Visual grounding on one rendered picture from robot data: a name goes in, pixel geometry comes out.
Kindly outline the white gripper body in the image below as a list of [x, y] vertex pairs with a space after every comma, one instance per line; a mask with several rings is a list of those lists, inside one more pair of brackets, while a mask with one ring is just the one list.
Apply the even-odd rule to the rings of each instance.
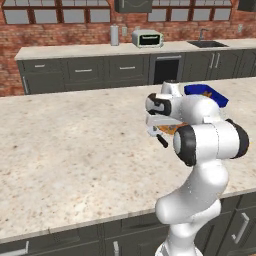
[[147, 132], [152, 137], [163, 134], [163, 132], [159, 129], [159, 126], [170, 126], [173, 124], [174, 121], [169, 117], [150, 114], [146, 116]]

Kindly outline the orange pizza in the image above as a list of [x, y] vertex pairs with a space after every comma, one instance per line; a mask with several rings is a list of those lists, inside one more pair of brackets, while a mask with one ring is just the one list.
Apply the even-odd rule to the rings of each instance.
[[181, 124], [175, 124], [175, 125], [160, 125], [158, 126], [158, 129], [163, 133], [173, 135], [179, 127], [183, 127], [183, 126], [186, 126], [185, 122]]

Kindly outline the dark grey drawer front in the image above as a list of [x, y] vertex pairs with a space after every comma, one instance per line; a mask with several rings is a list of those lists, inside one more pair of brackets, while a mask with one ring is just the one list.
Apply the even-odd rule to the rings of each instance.
[[23, 256], [99, 256], [100, 243], [96, 225], [31, 237], [28, 253]]
[[155, 256], [168, 230], [169, 226], [161, 224], [154, 213], [107, 222], [105, 255], [114, 256], [113, 242], [118, 241], [119, 256]]

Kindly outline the blue plate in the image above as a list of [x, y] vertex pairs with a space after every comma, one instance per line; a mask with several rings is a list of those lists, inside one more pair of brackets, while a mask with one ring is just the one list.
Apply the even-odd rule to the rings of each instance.
[[207, 84], [188, 84], [184, 86], [184, 93], [186, 95], [203, 95], [208, 98], [211, 98], [214, 100], [220, 108], [224, 108], [228, 102], [229, 99], [226, 98], [224, 95], [220, 94], [218, 91], [213, 89]]

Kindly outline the white toaster oven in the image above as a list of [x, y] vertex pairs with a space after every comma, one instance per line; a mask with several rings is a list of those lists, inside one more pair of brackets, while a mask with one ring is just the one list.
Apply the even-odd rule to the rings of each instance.
[[150, 29], [139, 29], [132, 32], [132, 43], [138, 48], [158, 48], [163, 46], [163, 35]]

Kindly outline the dark grey cupboard run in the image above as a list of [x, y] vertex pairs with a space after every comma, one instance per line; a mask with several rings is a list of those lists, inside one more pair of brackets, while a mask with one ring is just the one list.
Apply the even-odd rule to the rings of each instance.
[[[256, 49], [184, 54], [178, 82], [256, 77]], [[151, 55], [19, 60], [17, 65], [24, 92], [43, 94], [150, 85]]]

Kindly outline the dark sink basin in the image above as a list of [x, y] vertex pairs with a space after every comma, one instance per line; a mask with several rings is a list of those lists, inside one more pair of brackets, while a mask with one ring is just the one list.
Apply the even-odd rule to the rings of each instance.
[[199, 48], [229, 47], [217, 41], [187, 41], [187, 42]]

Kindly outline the white paper towel roll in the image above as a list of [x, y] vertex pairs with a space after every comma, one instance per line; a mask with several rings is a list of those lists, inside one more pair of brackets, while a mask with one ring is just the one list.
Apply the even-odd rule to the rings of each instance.
[[119, 26], [116, 24], [110, 26], [110, 44], [112, 46], [119, 45]]

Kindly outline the grey tap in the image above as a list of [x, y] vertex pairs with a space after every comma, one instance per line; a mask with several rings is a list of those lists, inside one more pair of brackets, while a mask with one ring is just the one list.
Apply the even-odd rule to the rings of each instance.
[[209, 31], [208, 29], [206, 29], [206, 28], [202, 28], [202, 29], [200, 29], [200, 34], [199, 34], [199, 41], [202, 41], [203, 40], [203, 32], [204, 31]]

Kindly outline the wood framed window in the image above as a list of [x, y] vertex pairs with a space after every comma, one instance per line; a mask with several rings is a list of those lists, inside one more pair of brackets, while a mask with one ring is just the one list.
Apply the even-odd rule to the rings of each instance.
[[231, 0], [154, 0], [148, 21], [228, 21], [231, 11]]
[[8, 25], [109, 23], [107, 0], [3, 0]]

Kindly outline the dark range hood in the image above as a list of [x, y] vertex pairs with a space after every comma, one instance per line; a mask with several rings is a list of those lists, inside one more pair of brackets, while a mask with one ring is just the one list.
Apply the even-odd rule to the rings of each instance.
[[150, 13], [153, 0], [114, 0], [118, 13]]

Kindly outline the dark grey cupboard door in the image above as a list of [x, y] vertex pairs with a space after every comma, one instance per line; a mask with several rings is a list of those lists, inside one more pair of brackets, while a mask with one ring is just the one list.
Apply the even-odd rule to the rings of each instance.
[[[256, 192], [224, 198], [221, 200], [221, 214], [214, 227], [214, 256], [245, 256], [256, 253]], [[250, 218], [249, 224], [238, 244], [231, 235], [237, 234], [244, 212]]]

